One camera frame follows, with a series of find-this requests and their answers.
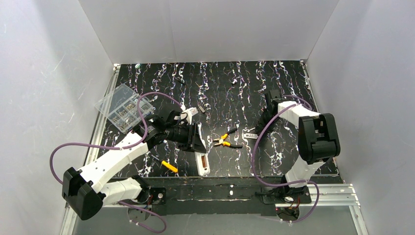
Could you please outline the white remote control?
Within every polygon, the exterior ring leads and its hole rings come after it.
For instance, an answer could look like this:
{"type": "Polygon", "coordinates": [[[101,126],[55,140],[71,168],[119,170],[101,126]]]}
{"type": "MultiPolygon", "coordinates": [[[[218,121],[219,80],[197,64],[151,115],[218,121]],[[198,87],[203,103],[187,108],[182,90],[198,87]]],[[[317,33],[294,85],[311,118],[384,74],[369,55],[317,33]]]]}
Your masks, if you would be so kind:
{"type": "Polygon", "coordinates": [[[197,171],[198,171],[199,176],[208,176],[208,174],[210,173],[208,154],[207,153],[195,152],[195,159],[196,159],[197,171]]]}

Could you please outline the small grey battery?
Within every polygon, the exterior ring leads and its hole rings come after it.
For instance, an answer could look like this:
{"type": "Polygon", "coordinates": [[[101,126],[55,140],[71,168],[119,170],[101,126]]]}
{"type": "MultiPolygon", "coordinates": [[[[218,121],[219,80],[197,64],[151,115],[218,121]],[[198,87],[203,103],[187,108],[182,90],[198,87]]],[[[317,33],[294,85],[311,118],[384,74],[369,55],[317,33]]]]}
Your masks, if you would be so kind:
{"type": "Polygon", "coordinates": [[[200,110],[203,114],[205,114],[205,113],[206,113],[205,109],[204,109],[201,105],[199,105],[199,106],[198,106],[198,108],[199,108],[199,110],[200,110]]]}

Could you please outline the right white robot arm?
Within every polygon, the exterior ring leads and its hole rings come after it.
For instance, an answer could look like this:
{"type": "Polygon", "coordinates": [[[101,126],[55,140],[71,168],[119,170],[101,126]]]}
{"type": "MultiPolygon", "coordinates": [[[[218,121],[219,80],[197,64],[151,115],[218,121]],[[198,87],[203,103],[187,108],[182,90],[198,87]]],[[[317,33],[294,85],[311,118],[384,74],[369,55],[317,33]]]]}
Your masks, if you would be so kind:
{"type": "Polygon", "coordinates": [[[265,93],[266,108],[255,128],[261,139],[279,119],[284,119],[298,129],[297,147],[299,156],[291,169],[284,174],[285,188],[306,186],[311,176],[328,160],[340,154],[335,118],[330,113],[314,112],[308,106],[289,100],[278,90],[265,93]]]}

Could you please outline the clear plastic screw box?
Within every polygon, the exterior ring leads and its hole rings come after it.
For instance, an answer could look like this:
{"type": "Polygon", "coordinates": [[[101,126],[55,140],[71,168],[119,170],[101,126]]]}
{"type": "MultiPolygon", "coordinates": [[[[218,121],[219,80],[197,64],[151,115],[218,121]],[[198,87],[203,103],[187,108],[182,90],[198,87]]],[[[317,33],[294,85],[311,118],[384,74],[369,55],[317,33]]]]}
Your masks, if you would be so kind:
{"type": "Polygon", "coordinates": [[[125,84],[121,84],[100,99],[94,106],[120,132],[127,134],[141,121],[138,110],[141,110],[144,117],[153,114],[155,110],[148,98],[143,98],[137,104],[138,99],[138,93],[125,84]]]}

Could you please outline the aluminium frame rail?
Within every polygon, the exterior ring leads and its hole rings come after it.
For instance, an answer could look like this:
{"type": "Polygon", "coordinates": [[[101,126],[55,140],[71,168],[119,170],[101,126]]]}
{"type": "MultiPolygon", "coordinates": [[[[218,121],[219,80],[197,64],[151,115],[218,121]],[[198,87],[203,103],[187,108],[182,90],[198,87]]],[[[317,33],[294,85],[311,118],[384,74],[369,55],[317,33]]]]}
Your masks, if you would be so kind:
{"type": "MultiPolygon", "coordinates": [[[[197,109],[182,105],[178,110],[144,116],[140,104],[145,100],[145,94],[137,99],[135,108],[140,121],[119,145],[106,147],[106,153],[93,163],[65,171],[60,181],[62,197],[80,219],[90,219],[108,204],[127,205],[128,201],[138,200],[144,195],[150,197],[152,187],[139,176],[115,182],[111,178],[165,140],[176,142],[182,151],[194,153],[200,175],[209,169],[205,142],[193,121],[197,109]]],[[[278,119],[284,119],[298,129],[299,156],[280,183],[262,182],[262,188],[255,195],[265,205],[286,207],[291,202],[290,209],[302,203],[316,207],[321,191],[316,189],[315,199],[309,196],[311,177],[318,168],[341,152],[335,118],[330,113],[313,111],[302,98],[282,95],[277,90],[268,91],[265,100],[266,108],[255,127],[255,144],[260,144],[262,137],[278,119]]]]}

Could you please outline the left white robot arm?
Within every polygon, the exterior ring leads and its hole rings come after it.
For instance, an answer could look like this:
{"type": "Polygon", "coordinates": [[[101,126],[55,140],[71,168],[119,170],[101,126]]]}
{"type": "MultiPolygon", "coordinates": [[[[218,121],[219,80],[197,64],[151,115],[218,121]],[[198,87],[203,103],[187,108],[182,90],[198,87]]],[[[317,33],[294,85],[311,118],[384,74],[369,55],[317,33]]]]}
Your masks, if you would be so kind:
{"type": "Polygon", "coordinates": [[[143,179],[139,176],[115,182],[110,179],[165,140],[176,142],[181,151],[193,152],[198,174],[208,175],[206,144],[200,128],[192,121],[197,113],[196,108],[188,108],[181,112],[164,112],[162,116],[149,115],[147,124],[139,122],[117,145],[117,150],[109,150],[79,170],[69,168],[63,176],[62,197],[81,220],[92,218],[104,205],[138,200],[151,188],[143,179]]]}

